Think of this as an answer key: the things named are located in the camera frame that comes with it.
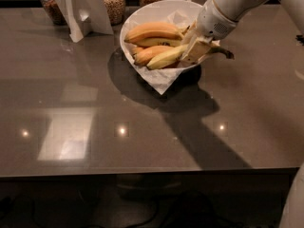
table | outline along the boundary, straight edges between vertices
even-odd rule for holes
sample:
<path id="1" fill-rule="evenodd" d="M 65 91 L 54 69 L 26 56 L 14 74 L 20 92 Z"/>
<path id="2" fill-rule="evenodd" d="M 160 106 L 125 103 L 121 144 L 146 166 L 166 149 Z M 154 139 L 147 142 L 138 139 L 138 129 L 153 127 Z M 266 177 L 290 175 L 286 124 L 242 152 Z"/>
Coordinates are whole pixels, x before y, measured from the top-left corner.
<path id="1" fill-rule="evenodd" d="M 0 9 L 0 177 L 299 167 L 304 47 L 279 5 L 250 11 L 160 96 L 114 36 L 71 42 L 43 9 Z"/>

dark floor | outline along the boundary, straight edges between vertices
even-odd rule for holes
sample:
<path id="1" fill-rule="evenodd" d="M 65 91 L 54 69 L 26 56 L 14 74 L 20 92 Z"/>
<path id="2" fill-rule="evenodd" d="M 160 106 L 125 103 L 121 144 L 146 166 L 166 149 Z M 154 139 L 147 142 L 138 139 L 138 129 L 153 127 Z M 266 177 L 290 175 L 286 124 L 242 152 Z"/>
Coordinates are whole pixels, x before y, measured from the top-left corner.
<path id="1" fill-rule="evenodd" d="M 172 207 L 181 205 L 183 212 L 185 207 L 177 200 L 190 191 L 207 197 L 221 218 L 241 222 L 243 227 L 276 228 L 294 174 L 295 171 L 0 180 L 0 228 L 160 227 Z M 143 226 L 131 226 L 153 216 Z M 227 221 L 222 225 L 229 227 Z"/>

banana bunch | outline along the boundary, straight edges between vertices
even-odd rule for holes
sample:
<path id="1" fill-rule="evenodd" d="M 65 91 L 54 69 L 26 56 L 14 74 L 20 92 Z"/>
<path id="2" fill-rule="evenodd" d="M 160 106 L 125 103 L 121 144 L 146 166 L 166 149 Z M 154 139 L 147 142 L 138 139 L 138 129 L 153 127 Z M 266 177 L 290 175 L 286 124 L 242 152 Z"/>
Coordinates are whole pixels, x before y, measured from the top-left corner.
<path id="1" fill-rule="evenodd" d="M 161 69 L 180 60 L 187 48 L 181 44 L 186 31 L 166 22 L 148 22 L 131 29 L 124 41 L 134 45 L 131 53 L 136 66 Z"/>
<path id="2" fill-rule="evenodd" d="M 178 28 L 166 22 L 147 22 L 131 29 L 124 41 L 134 46 L 131 51 L 134 64 L 151 70 L 175 67 L 180 61 L 191 66 L 199 63 L 203 55 L 217 52 L 233 58 L 230 51 L 197 38 L 194 25 Z"/>

banana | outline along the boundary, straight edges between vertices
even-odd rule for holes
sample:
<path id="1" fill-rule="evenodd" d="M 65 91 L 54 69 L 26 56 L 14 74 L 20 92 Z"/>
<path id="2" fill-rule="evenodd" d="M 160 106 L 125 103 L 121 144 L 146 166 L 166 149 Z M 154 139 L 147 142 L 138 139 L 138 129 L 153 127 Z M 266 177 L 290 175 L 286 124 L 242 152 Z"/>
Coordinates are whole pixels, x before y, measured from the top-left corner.
<path id="1" fill-rule="evenodd" d="M 180 60 L 180 57 L 186 51 L 187 47 L 187 44 L 178 47 L 171 47 L 169 50 L 153 57 L 147 64 L 147 67 L 149 69 L 161 69 L 170 66 Z"/>
<path id="2" fill-rule="evenodd" d="M 167 39 L 182 39 L 179 28 L 166 22 L 146 22 L 131 29 L 124 37 L 126 43 L 136 43 L 145 38 L 161 37 Z"/>
<path id="3" fill-rule="evenodd" d="M 190 41 L 188 49 L 182 54 L 180 60 L 192 65 L 198 64 L 200 63 L 202 56 L 218 52 L 223 53 L 228 59 L 235 58 L 231 51 L 218 46 L 214 42 L 206 43 L 199 37 L 193 37 L 193 39 Z"/>
<path id="4" fill-rule="evenodd" d="M 168 38 L 145 38 L 141 41 L 135 42 L 134 45 L 139 47 L 153 47 L 153 46 L 170 46 L 170 47 L 177 47 L 181 44 L 181 40 L 174 40 Z"/>
<path id="5" fill-rule="evenodd" d="M 133 47 L 131 49 L 133 59 L 134 59 L 135 55 L 140 53 L 142 50 L 144 50 L 144 47 Z"/>
<path id="6" fill-rule="evenodd" d="M 146 66 L 150 60 L 156 55 L 170 50 L 169 46 L 153 46 L 145 48 L 134 56 L 134 64 L 136 66 Z"/>

banana peel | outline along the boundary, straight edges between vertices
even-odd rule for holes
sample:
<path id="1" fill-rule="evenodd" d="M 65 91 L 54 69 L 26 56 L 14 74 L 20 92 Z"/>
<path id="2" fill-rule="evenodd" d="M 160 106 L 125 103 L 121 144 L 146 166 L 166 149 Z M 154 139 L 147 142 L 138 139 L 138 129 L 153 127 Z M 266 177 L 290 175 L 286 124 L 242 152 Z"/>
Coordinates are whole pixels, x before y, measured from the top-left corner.
<path id="1" fill-rule="evenodd" d="M 187 64 L 195 65 L 201 63 L 205 56 L 214 53 L 222 53 L 227 59 L 235 59 L 234 54 L 228 49 L 220 47 L 215 42 L 208 43 L 205 38 L 193 34 L 188 44 L 188 48 L 182 54 L 180 60 Z"/>

